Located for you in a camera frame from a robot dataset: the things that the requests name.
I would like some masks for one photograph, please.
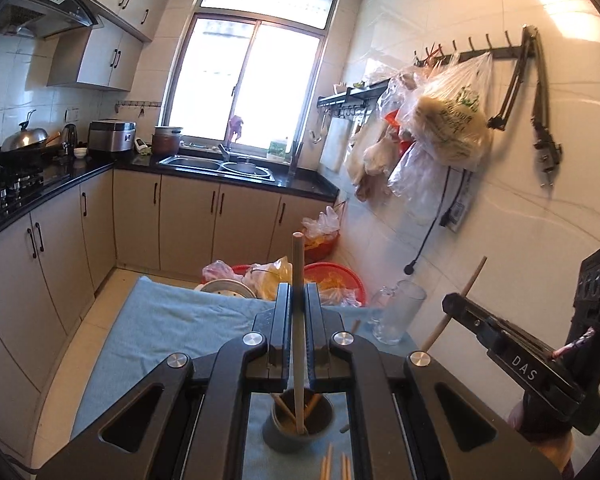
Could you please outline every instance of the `stainless steel sink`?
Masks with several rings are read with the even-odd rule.
[[[224,162],[222,168],[251,178],[272,178],[271,172],[267,168],[260,168],[250,162]]]
[[[221,171],[221,163],[208,158],[198,156],[174,155],[160,161],[165,166],[175,166],[177,168],[187,168],[194,170]]]

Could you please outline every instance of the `kitchen counter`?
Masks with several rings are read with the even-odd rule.
[[[66,163],[56,162],[44,169],[45,180],[49,184],[42,184],[34,193],[26,194],[23,199],[6,210],[0,210],[0,232],[22,218],[33,209],[45,203],[84,180],[91,178],[110,168],[120,170],[143,171],[155,174],[169,174],[183,178],[198,180],[209,180],[232,186],[252,187],[255,189],[270,190],[281,194],[291,194],[325,202],[334,202],[338,195],[338,188],[328,182],[323,176],[315,171],[298,168],[296,176],[289,178],[285,171],[277,169],[278,165],[267,164],[271,170],[274,182],[263,182],[261,180],[247,178],[232,174],[203,174],[193,171],[178,170],[169,166],[159,164],[164,156],[141,156],[130,153],[118,160],[109,157],[91,157],[84,160],[71,160]]]

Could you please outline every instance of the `glass mug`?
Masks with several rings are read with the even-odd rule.
[[[374,337],[381,343],[397,345],[426,298],[424,289],[410,280],[381,288],[371,300],[369,319],[375,323]]]

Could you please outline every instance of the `silver screw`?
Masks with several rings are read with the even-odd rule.
[[[413,354],[411,354],[409,356],[409,359],[411,359],[411,362],[413,364],[415,364],[416,366],[429,366],[429,363],[431,362],[431,357],[429,354],[427,354],[426,352],[421,352],[421,351],[417,351],[414,352]]]
[[[182,368],[185,364],[187,364],[188,359],[189,358],[185,354],[176,352],[175,354],[171,354],[169,357],[167,357],[167,364],[171,368]]]
[[[333,335],[333,340],[341,346],[348,346],[353,343],[353,335],[349,332],[336,332]]]
[[[257,346],[264,340],[260,332],[249,332],[242,338],[242,342],[247,346]]]

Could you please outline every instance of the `tile floor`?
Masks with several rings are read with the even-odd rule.
[[[33,445],[33,468],[39,468],[69,442],[75,414],[107,334],[126,297],[142,274],[115,269],[100,291],[62,359],[42,409]],[[197,283],[160,276],[154,282],[195,288]]]

